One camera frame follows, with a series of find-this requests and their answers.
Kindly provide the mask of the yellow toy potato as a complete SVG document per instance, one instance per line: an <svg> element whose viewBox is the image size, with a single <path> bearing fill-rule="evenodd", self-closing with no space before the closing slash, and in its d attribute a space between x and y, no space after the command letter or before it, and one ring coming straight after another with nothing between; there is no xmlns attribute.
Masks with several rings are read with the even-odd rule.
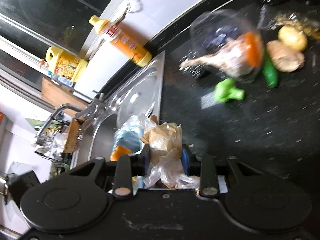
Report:
<svg viewBox="0 0 320 240"><path fill-rule="evenodd" d="M298 51L304 51L308 46L307 36L290 25L285 25L279 29L278 40Z"/></svg>

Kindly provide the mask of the brown ginger piece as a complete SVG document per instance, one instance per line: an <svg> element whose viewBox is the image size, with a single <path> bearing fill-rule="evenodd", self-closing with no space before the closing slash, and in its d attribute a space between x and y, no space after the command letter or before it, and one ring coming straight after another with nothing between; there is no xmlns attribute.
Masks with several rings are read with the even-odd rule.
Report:
<svg viewBox="0 0 320 240"><path fill-rule="evenodd" d="M266 49L274 66L280 72L290 73L304 67L303 53L286 46L279 40L267 42Z"/></svg>

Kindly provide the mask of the small green toy broccoli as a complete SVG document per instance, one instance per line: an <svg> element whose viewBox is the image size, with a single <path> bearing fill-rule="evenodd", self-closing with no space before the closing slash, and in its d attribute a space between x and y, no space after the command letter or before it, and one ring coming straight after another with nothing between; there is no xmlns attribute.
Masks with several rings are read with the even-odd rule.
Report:
<svg viewBox="0 0 320 240"><path fill-rule="evenodd" d="M235 86L233 79L226 78L216 84L213 98L219 103L226 103L229 100L241 101L245 97L245 91Z"/></svg>

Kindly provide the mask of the steel wool ball on counter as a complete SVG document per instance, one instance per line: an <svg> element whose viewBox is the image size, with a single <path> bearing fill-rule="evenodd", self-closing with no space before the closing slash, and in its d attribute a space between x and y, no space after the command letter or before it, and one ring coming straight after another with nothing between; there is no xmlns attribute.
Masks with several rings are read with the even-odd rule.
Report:
<svg viewBox="0 0 320 240"><path fill-rule="evenodd" d="M187 55L186 60L193 60L196 59L197 56L192 51ZM187 74L194 79L200 79L207 74L207 71L204 69L204 65L193 65L184 68L184 74Z"/></svg>

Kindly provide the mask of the blue bin with plastic liner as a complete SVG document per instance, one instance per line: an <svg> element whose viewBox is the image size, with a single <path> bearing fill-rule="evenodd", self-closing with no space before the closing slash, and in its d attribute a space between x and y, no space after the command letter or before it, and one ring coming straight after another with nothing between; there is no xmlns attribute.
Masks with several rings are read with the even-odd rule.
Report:
<svg viewBox="0 0 320 240"><path fill-rule="evenodd" d="M112 151L117 146L127 148L132 153L141 151L144 143L140 138L144 135L143 122L146 120L144 114L131 116L114 134L114 144Z"/></svg>

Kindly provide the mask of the stainless steel sink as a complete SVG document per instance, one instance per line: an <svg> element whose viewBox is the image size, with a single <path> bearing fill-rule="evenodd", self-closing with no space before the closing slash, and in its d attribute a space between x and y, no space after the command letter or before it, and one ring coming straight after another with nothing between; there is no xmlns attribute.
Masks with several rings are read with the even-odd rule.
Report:
<svg viewBox="0 0 320 240"><path fill-rule="evenodd" d="M139 70L111 96L95 107L98 116L86 119L78 132L78 145L73 153L73 169L92 158L109 159L114 134L133 115L160 116L165 51Z"/></svg>

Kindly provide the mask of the orange carrot slice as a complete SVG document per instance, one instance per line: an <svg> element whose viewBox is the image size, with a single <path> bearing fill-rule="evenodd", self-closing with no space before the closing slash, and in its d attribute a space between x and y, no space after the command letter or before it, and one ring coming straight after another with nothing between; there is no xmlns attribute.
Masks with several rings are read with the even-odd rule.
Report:
<svg viewBox="0 0 320 240"><path fill-rule="evenodd" d="M245 48L248 64L257 68L261 63L261 39L254 32L245 33Z"/></svg>

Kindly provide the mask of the plastic water bottle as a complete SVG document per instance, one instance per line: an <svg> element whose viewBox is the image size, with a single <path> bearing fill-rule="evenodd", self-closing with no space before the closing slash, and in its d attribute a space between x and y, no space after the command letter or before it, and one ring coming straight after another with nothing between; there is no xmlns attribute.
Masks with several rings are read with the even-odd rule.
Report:
<svg viewBox="0 0 320 240"><path fill-rule="evenodd" d="M59 76L55 73L52 74L52 80L56 81L59 84L65 85L67 87L73 87L74 82L64 76Z"/></svg>

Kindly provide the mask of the thin drinking water tap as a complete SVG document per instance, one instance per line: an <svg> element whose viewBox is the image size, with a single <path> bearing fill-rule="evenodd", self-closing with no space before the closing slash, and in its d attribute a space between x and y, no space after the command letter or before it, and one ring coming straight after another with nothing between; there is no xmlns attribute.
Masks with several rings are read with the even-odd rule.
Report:
<svg viewBox="0 0 320 240"><path fill-rule="evenodd" d="M94 119L101 113L103 113L106 109L106 104L104 102L104 93L100 93L98 95L98 98L94 98L84 110L76 113L74 117L78 120Z"/></svg>

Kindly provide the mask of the dish drying rack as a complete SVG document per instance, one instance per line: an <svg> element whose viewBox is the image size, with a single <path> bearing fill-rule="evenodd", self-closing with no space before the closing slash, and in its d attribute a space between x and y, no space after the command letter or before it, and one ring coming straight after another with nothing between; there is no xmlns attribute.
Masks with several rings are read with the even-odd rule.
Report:
<svg viewBox="0 0 320 240"><path fill-rule="evenodd" d="M36 137L35 153L52 163L68 165L72 155L65 153L69 126L69 121L52 120L44 132Z"/></svg>

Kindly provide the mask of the orange dish soap bottle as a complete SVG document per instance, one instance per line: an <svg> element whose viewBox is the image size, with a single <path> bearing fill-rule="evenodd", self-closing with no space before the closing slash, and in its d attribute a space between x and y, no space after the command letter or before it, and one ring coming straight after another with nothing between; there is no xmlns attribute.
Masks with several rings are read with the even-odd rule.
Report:
<svg viewBox="0 0 320 240"><path fill-rule="evenodd" d="M148 50L109 20L93 15L89 24L102 40L109 42L136 65L145 67L151 61L152 54Z"/></svg>

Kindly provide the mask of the clear glass bowl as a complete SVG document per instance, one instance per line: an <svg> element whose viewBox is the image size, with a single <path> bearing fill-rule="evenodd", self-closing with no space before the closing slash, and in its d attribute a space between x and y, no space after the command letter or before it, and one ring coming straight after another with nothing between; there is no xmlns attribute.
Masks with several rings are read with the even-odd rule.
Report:
<svg viewBox="0 0 320 240"><path fill-rule="evenodd" d="M217 70L236 81L252 82L264 55L259 31L244 16L231 9L204 12L190 26L193 57L182 67L201 66Z"/></svg>

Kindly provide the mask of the round sink lid cover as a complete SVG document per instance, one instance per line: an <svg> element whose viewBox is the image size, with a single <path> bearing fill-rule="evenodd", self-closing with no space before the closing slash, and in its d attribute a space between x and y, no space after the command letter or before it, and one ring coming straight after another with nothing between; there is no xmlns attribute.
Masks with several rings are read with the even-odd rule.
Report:
<svg viewBox="0 0 320 240"><path fill-rule="evenodd" d="M148 115L153 110L156 94L156 74L139 77L133 82L120 104L117 127L121 126L133 115Z"/></svg>

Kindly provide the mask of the clear plastic bag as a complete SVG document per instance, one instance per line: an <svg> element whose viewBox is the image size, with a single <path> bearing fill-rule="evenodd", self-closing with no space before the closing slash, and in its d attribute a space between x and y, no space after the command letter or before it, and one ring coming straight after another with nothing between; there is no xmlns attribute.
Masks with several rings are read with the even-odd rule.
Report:
<svg viewBox="0 0 320 240"><path fill-rule="evenodd" d="M181 161L181 125L174 122L158 125L143 114L138 120L144 129L140 140L150 148L150 168L144 178L146 187L151 188L160 181L170 189L197 190L200 178L186 175Z"/></svg>

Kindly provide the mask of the yellow detergent jug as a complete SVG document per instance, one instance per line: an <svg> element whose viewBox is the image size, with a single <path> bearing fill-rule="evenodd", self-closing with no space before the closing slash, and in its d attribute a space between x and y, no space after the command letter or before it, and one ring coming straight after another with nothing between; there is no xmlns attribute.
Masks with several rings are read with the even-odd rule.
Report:
<svg viewBox="0 0 320 240"><path fill-rule="evenodd" d="M80 57L58 47L49 47L45 59L40 63L40 68L78 82L87 65L88 62Z"/></svg>

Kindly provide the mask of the wooden cutting board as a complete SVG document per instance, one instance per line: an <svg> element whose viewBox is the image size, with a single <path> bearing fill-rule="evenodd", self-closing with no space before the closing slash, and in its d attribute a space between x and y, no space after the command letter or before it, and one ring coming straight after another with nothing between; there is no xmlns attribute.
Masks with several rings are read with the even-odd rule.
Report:
<svg viewBox="0 0 320 240"><path fill-rule="evenodd" d="M58 107L64 103L70 103L71 105L84 109L88 105L88 103L72 95L70 92L65 91L46 77L42 78L41 86L41 98L54 107Z"/></svg>

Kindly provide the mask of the green toy cucumber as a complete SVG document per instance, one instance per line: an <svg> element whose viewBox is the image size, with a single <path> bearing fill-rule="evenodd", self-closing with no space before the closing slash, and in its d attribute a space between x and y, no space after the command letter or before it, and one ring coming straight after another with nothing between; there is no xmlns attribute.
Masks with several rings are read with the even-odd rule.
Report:
<svg viewBox="0 0 320 240"><path fill-rule="evenodd" d="M278 71L274 66L270 55L267 51L264 52L264 65L263 65L263 76L270 88L275 88L278 85Z"/></svg>

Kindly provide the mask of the wicker basket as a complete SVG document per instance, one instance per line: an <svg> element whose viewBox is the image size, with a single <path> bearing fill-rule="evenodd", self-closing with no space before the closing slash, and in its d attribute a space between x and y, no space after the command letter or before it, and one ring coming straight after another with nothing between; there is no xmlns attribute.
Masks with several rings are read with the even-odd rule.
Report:
<svg viewBox="0 0 320 240"><path fill-rule="evenodd" d="M63 154L73 153L78 147L78 136L80 133L81 125L84 121L78 119L72 119L68 133L67 133L67 140L65 142L63 148Z"/></svg>

